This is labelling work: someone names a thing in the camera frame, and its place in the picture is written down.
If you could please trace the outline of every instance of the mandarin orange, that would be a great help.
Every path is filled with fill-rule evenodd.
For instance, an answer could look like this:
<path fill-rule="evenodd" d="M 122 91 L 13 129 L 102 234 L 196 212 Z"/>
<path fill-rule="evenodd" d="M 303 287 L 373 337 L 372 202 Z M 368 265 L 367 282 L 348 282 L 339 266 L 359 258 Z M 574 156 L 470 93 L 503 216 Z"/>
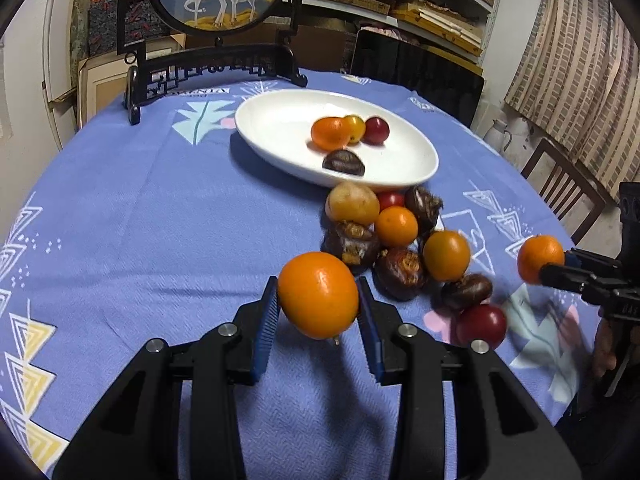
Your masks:
<path fill-rule="evenodd" d="M 553 236 L 528 238 L 518 252 L 518 274 L 529 285 L 540 284 L 540 269 L 546 264 L 564 265 L 564 249 Z"/>
<path fill-rule="evenodd" d="M 287 319 L 312 339 L 335 337 L 358 313 L 358 288 L 344 263 L 327 253 L 296 256 L 280 271 L 278 300 Z"/>

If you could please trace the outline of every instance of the yellow cherry tomato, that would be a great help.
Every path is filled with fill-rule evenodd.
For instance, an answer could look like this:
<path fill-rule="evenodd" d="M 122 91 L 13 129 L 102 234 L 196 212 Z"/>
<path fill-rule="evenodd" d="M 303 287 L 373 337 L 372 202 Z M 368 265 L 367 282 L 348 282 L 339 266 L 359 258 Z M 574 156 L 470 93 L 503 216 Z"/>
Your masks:
<path fill-rule="evenodd" d="M 344 117 L 344 124 L 349 131 L 349 144 L 359 143 L 367 130 L 362 118 L 357 115 L 347 115 Z"/>

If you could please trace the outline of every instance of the white pitcher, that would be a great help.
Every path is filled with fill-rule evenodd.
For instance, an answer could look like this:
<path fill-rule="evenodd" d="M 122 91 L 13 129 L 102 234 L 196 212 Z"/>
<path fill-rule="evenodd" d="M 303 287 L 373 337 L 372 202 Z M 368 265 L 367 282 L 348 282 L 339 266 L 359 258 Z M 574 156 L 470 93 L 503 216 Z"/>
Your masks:
<path fill-rule="evenodd" d="M 507 150 L 511 141 L 513 140 L 513 136 L 507 130 L 507 123 L 501 121 L 500 119 L 496 119 L 494 121 L 494 125 L 489 128 L 487 133 L 484 134 L 482 138 L 484 142 L 486 142 L 489 146 L 491 146 L 496 152 L 503 153 Z"/>

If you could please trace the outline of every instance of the cardboard box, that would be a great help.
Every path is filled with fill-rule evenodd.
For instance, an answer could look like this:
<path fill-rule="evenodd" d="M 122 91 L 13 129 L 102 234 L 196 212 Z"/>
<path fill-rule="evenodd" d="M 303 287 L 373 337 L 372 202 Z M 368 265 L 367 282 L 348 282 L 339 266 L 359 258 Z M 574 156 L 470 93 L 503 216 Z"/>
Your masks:
<path fill-rule="evenodd" d="M 273 23 L 260 23 L 239 34 L 226 36 L 224 44 L 273 43 L 278 28 Z M 320 72 L 338 72 L 342 68 L 345 45 L 349 35 L 339 30 L 299 25 L 298 34 L 291 38 L 291 49 L 300 68 Z M 187 36 L 185 49 L 213 45 L 213 38 Z"/>

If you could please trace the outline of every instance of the striped curtain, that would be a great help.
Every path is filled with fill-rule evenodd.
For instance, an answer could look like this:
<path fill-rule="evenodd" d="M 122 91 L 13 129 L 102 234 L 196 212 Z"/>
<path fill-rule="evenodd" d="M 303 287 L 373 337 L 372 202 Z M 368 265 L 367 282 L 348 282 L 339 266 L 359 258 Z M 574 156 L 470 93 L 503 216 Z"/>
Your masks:
<path fill-rule="evenodd" d="M 542 0 L 506 102 L 616 198 L 640 167 L 639 66 L 609 0 Z"/>

